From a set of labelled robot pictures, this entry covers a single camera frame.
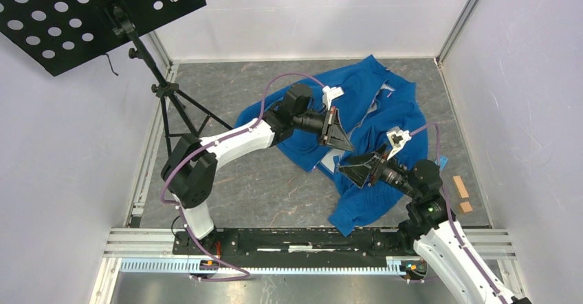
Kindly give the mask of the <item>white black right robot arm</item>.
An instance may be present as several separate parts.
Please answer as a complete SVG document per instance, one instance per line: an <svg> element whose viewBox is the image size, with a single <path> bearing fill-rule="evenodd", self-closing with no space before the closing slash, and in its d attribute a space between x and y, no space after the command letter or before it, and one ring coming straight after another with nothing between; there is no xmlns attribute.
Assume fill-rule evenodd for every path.
<svg viewBox="0 0 583 304"><path fill-rule="evenodd" d="M398 225L397 246L427 262L458 303L530 302L505 286L474 249L441 194L435 162L419 160L408 169L378 149L348 158L338 170L359 187L382 182L411 199L408 219Z"/></svg>

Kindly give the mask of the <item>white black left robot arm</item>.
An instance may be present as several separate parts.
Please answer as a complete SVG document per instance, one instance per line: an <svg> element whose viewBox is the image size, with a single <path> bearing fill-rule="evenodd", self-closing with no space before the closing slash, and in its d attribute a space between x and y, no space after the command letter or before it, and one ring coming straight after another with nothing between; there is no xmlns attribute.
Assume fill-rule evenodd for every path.
<svg viewBox="0 0 583 304"><path fill-rule="evenodd" d="M312 93L310 86L295 83L280 100L269 107L261 107L257 118L240 127L211 137L186 134L180 138L161 176L164 190L173 195L170 204L175 205L184 218L189 244L199 254L208 254L216 245L212 232L215 225L207 199L215 174L222 166L248 153L280 144L296 130L315 134L320 146L353 150L340 122L340 110L333 106L333 101L343 96L343 89L322 88L322 111L312 108Z"/></svg>

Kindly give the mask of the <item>blue zip-up jacket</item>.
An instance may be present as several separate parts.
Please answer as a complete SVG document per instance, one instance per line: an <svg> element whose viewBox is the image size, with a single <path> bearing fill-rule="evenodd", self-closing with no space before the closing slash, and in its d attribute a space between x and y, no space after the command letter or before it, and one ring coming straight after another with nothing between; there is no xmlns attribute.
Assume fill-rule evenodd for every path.
<svg viewBox="0 0 583 304"><path fill-rule="evenodd" d="M341 87L343 95L333 101L340 110L344 130L350 134L354 155L372 152L387 143L387 132L394 127L414 131L426 123L416 101L416 85L390 71L374 56L344 67L317 74L302 83L313 90L317 107L322 105L322 86ZM357 226L367 226L385 215L401 198L397 189L378 182L358 188L322 160L331 150L316 142L316 135L304 131L278 144L278 149L306 172L320 169L330 178L340 198L329 222L345 237Z"/></svg>

